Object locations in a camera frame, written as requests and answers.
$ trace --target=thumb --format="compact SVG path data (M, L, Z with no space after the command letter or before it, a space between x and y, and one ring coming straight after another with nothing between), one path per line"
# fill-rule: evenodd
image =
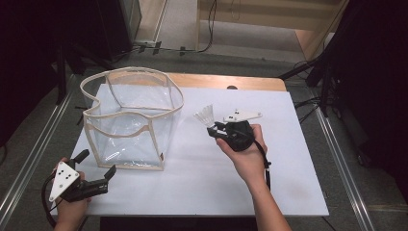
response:
M231 153L234 153L234 150L229 146L229 144L221 139L221 138L217 138L216 139L217 145L219 146L219 148L221 148L221 150L227 154L227 156L230 156Z

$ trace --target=wrist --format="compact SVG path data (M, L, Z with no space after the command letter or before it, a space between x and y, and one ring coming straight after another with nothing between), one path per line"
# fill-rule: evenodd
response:
M54 231L75 231L78 229L78 224L71 222L57 222Z
M268 191L269 192L267 182L265 181L264 178L247 181L245 183L246 183L246 186L249 189L249 192L252 195L254 195L255 193L263 192L263 191Z

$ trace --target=floor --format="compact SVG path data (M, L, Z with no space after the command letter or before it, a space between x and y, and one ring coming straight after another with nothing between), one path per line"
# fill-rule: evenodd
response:
M194 47L194 14L195 5L190 0L168 0L164 23L158 40L163 48L178 49ZM202 21L200 47L205 47L209 34L206 23ZM294 31L278 28L256 26L239 26L227 23L216 23L212 48L201 55L180 57L178 53L161 52L152 56L148 52L133 54L125 57L117 67L139 65L160 69L162 71L179 71L191 73L209 73L225 75L243 75L273 77L291 70L302 62L304 57L296 41ZM87 75L102 69L90 68ZM293 103L311 98L319 93L319 88L310 89L304 84L303 78L307 72L286 81ZM72 84L75 89L78 82ZM13 179L26 167L26 159L30 159L33 147L37 147L37 138L44 127L48 126L47 118L56 110L54 106L56 91L47 95L32 114L22 123L8 143L9 156L0 166L3 176L0 184L0 194L3 197L13 185ZM33 178L23 194L18 194L20 202L15 205L14 212L8 225L0 226L4 230L50 230L46 219L39 209L39 190L43 178L49 174L61 156L69 156L76 143L81 126L75 126L81 116L81 110L75 106L83 105L83 97L78 91L71 95L67 103L66 112L60 124L53 130L54 136L47 143L45 149L37 149L39 156L32 164L38 165ZM313 105L300 108L298 116L302 117L313 109ZM329 118L321 118L319 110L311 114L303 123L302 130L310 149L315 169L320 181L326 203L330 212L328 218L288 218L293 230L408 230L407 206L393 179L381 169L361 167L356 158L356 148L342 122L330 110ZM354 198L344 182L342 171L336 162L336 150L328 144L330 139L323 131L322 124L329 122L336 143L350 173L351 183L355 184L357 193L361 195L368 220L361 221L353 205ZM99 230L99 218L90 218L84 230Z

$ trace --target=small white item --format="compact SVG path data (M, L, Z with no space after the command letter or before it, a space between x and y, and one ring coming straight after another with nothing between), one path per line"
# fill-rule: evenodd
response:
M76 170L64 162L59 162L49 201L53 202L58 198L78 177L79 173Z
M194 117L197 118L200 122L202 122L207 127L214 126L214 114L213 114L213 105L208 105L201 112L195 113Z
M262 116L261 113L251 113L237 109L233 114L225 117L224 122L241 122L261 116Z

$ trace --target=forearm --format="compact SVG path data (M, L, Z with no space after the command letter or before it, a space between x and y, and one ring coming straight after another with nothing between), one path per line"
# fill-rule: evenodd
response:
M76 231L78 230L77 224L72 224L69 222L57 222L57 225L54 228L54 231Z
M264 181L247 184L252 194L258 230L291 230Z

